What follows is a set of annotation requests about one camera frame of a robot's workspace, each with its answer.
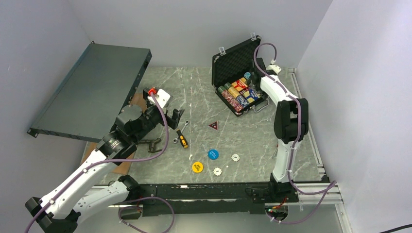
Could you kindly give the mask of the white poker chip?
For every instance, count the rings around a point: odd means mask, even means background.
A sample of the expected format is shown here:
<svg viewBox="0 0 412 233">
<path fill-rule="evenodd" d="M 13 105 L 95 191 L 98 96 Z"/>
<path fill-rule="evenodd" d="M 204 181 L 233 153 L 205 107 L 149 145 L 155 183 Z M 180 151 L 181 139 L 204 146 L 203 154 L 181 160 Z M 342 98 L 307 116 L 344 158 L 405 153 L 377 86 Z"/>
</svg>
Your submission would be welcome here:
<svg viewBox="0 0 412 233">
<path fill-rule="evenodd" d="M 237 153 L 231 155 L 231 159 L 233 162 L 238 162 L 240 160 L 240 156 Z"/>
<path fill-rule="evenodd" d="M 213 174 L 214 174 L 215 176 L 221 176 L 221 174 L 222 174 L 222 169 L 219 168 L 219 167 L 214 168 Z"/>
</svg>

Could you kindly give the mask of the red black triangular button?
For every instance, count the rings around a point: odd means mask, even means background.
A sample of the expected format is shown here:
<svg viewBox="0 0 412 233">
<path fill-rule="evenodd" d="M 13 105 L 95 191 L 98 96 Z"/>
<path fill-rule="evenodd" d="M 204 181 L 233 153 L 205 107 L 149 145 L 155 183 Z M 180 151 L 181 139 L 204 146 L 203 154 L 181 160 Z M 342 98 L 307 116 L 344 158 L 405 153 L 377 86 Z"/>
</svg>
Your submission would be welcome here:
<svg viewBox="0 0 412 233">
<path fill-rule="evenodd" d="M 218 121 L 215 121 L 211 124 L 209 124 L 210 128 L 213 128 L 214 130 L 218 131 L 219 130 L 219 125 L 218 125 Z"/>
</svg>

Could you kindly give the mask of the blue round blind button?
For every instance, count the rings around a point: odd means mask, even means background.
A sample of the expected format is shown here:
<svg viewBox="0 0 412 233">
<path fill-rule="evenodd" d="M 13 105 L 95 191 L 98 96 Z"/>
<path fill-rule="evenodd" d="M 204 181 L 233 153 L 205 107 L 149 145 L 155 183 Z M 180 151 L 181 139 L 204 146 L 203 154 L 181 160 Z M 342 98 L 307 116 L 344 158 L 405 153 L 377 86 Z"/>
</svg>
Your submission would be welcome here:
<svg viewBox="0 0 412 233">
<path fill-rule="evenodd" d="M 211 149 L 208 151 L 207 156 L 210 160 L 216 160 L 219 158 L 219 152 L 215 149 Z"/>
</svg>

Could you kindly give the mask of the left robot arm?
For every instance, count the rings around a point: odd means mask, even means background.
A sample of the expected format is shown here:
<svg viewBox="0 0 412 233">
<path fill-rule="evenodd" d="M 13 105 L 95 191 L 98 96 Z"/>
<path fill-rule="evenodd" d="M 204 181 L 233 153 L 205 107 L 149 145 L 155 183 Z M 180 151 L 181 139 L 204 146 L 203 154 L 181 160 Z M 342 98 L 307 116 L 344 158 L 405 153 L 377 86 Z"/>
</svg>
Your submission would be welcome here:
<svg viewBox="0 0 412 233">
<path fill-rule="evenodd" d="M 135 203 L 142 193 L 138 182 L 123 175 L 92 195 L 86 193 L 104 175 L 126 162 L 137 150 L 138 143 L 158 124 L 177 129 L 184 110 L 174 109 L 168 116 L 162 107 L 153 104 L 145 111 L 139 106 L 123 108 L 116 117 L 114 130 L 105 135 L 96 149 L 65 181 L 41 198 L 32 197 L 25 207 L 32 215 L 26 233 L 34 223 L 45 233 L 72 233 L 78 225 L 109 205 Z"/>
</svg>

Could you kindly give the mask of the yellow round blind button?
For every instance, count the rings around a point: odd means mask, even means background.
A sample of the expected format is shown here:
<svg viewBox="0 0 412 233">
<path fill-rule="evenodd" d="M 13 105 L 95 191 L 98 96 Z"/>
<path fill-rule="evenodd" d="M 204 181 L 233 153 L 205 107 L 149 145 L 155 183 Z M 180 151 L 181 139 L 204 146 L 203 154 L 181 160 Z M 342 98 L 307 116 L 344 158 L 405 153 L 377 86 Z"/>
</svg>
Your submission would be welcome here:
<svg viewBox="0 0 412 233">
<path fill-rule="evenodd" d="M 200 173 L 204 170 L 204 165 L 201 162 L 194 162 L 191 168 L 193 172 Z"/>
</svg>

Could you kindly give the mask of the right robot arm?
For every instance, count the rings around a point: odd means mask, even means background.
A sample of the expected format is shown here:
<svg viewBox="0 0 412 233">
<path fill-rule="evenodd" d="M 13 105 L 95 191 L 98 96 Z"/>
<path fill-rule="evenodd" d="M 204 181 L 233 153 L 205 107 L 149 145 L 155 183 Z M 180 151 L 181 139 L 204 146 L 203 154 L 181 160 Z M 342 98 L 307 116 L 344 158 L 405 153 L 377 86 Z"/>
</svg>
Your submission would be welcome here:
<svg viewBox="0 0 412 233">
<path fill-rule="evenodd" d="M 274 132 L 278 139 L 275 167 L 271 173 L 268 196 L 280 201 L 287 193 L 294 193 L 292 167 L 294 156 L 309 131 L 309 104 L 305 98 L 292 94 L 276 74 L 268 74 L 261 65 L 262 58 L 254 58 L 255 86 L 276 105 Z"/>
</svg>

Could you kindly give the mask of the blue playing card deck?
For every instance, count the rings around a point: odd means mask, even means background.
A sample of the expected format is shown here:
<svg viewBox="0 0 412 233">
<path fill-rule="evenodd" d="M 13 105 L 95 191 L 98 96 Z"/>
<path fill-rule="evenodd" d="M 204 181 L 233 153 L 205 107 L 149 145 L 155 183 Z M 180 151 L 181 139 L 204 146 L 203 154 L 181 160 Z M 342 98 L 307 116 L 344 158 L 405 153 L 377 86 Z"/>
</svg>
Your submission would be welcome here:
<svg viewBox="0 0 412 233">
<path fill-rule="evenodd" d="M 240 93 L 249 103 L 253 103 L 260 98 L 260 95 L 251 88 L 246 88 L 242 90 Z"/>
</svg>

